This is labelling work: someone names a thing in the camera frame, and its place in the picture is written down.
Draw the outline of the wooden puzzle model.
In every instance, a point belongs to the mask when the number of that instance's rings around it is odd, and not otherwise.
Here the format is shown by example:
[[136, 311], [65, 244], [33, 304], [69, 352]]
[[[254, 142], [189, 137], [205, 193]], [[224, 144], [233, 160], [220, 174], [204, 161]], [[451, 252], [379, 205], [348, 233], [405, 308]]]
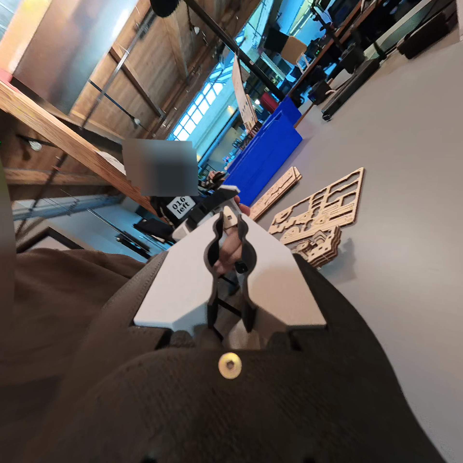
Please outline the wooden puzzle model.
[[339, 226], [326, 231], [317, 231], [292, 247], [291, 252], [303, 257], [312, 267], [320, 269], [337, 257], [341, 234]]

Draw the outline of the black flat device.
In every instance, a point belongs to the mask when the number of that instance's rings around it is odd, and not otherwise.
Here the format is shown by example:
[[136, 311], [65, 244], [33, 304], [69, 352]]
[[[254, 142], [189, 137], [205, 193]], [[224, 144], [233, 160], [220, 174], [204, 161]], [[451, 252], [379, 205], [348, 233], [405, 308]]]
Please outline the black flat device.
[[330, 101], [321, 109], [322, 119], [329, 121], [333, 115], [356, 93], [358, 89], [375, 73], [380, 67], [379, 58], [369, 59], [356, 69], [352, 77], [344, 86], [338, 90]]

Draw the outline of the grey desk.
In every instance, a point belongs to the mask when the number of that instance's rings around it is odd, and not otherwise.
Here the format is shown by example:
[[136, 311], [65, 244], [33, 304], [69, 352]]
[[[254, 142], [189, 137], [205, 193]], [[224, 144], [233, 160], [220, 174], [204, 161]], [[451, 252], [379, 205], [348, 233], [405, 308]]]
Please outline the grey desk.
[[462, 462], [462, 64], [455, 30], [392, 53], [330, 121], [312, 107], [290, 166], [302, 180], [261, 219], [364, 167], [354, 225], [321, 269], [385, 350], [447, 462]]

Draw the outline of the cardboard box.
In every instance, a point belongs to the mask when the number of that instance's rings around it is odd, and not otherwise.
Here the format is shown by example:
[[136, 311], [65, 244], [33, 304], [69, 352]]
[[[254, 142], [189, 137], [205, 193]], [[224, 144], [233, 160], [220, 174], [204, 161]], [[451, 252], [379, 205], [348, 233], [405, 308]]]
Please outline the cardboard box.
[[292, 65], [297, 65], [307, 50], [308, 45], [294, 36], [288, 36], [280, 53], [281, 58]]

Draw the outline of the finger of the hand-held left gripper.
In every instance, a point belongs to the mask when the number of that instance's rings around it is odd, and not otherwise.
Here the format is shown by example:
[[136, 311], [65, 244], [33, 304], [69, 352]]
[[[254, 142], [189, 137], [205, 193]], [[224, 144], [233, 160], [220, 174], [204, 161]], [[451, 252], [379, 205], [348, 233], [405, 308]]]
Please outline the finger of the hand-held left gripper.
[[239, 188], [231, 185], [221, 185], [214, 193], [208, 196], [208, 203], [235, 203], [235, 197], [240, 193]]

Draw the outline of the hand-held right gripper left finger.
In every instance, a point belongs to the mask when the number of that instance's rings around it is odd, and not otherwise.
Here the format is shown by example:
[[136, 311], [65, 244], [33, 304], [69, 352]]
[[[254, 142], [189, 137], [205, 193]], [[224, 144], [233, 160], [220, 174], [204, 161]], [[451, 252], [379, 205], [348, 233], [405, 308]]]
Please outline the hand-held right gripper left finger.
[[207, 306], [217, 289], [207, 253], [222, 234], [222, 213], [209, 218], [170, 248], [133, 322], [137, 327], [173, 332], [207, 323]]

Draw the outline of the black metal pole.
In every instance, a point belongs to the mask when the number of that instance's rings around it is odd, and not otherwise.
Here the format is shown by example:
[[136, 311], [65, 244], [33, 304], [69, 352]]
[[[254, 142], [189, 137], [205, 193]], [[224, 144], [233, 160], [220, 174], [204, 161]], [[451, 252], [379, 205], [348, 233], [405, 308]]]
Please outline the black metal pole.
[[282, 101], [285, 98], [285, 94], [270, 80], [270, 78], [265, 75], [265, 73], [250, 59], [250, 57], [240, 49], [235, 40], [221, 29], [214, 19], [210, 17], [196, 1], [186, 0], [185, 3], [214, 32], [214, 34], [235, 53], [237, 58], [239, 58], [258, 77], [258, 79], [265, 84], [278, 101]]

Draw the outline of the punched wooden puzzle sheet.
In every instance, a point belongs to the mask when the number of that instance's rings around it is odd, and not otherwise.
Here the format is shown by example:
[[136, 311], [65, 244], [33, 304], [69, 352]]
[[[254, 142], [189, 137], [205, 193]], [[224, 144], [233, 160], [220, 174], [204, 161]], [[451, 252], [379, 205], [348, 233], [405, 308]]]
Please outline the punched wooden puzzle sheet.
[[277, 235], [283, 245], [309, 239], [317, 232], [356, 222], [365, 168], [329, 184], [277, 213], [268, 232]]

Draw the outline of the black case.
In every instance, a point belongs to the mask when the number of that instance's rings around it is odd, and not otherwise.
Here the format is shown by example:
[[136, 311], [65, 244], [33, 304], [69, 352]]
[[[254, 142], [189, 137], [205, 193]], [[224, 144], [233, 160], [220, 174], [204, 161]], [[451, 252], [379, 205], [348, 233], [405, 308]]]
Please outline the black case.
[[411, 60], [422, 51], [429, 48], [448, 35], [457, 24], [456, 12], [439, 12], [432, 19], [426, 21], [413, 32], [407, 34], [397, 43], [397, 50]]

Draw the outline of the small blue plastic bin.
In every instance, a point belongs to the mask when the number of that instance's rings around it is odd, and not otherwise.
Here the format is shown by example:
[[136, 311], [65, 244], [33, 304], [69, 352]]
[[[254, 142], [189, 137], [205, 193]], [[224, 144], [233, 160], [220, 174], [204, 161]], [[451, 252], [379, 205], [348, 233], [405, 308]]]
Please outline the small blue plastic bin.
[[269, 117], [268, 121], [270, 122], [273, 119], [279, 119], [280, 116], [284, 116], [292, 124], [292, 126], [294, 126], [301, 118], [302, 113], [299, 108], [296, 107], [292, 99], [289, 96], [286, 96], [275, 108], [275, 111]]

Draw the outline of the large blue plastic bin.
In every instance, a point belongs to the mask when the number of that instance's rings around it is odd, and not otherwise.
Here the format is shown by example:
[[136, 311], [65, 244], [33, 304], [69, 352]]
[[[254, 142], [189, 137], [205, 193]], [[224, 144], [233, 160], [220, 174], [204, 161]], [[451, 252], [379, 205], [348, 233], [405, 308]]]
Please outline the large blue plastic bin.
[[231, 164], [224, 184], [236, 186], [250, 206], [301, 142], [287, 116], [274, 113]]

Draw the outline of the person's brown clothing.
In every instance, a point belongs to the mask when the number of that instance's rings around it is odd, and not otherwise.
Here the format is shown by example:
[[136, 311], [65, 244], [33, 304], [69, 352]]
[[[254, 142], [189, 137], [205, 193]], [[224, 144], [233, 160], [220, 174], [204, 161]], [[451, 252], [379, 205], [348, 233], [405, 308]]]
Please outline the person's brown clothing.
[[89, 250], [18, 253], [13, 319], [1, 336], [1, 391], [61, 380], [93, 318], [144, 266]]

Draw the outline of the person's left hand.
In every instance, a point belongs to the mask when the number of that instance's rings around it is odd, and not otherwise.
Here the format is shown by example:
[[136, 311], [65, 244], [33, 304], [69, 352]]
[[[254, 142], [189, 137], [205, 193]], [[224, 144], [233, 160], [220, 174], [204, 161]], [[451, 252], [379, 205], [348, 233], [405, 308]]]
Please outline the person's left hand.
[[232, 271], [235, 263], [241, 259], [242, 242], [239, 238], [238, 227], [230, 227], [225, 230], [227, 234], [223, 245], [219, 250], [219, 257], [213, 266], [213, 270], [217, 276], [225, 275]]

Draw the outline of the stack of wooden puzzle sheets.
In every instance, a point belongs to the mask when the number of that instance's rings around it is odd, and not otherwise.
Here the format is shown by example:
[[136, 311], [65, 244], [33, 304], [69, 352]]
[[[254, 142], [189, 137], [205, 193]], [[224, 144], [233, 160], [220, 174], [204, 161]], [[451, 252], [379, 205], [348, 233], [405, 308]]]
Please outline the stack of wooden puzzle sheets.
[[302, 178], [296, 167], [289, 168], [251, 207], [250, 219], [256, 221]]

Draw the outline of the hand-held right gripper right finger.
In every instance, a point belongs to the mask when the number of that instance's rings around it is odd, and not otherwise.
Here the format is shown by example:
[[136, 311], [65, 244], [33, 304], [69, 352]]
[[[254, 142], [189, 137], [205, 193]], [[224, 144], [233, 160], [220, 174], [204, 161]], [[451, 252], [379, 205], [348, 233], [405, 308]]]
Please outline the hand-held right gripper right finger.
[[246, 332], [269, 340], [274, 333], [325, 328], [327, 322], [292, 252], [245, 215], [238, 217], [238, 236]]

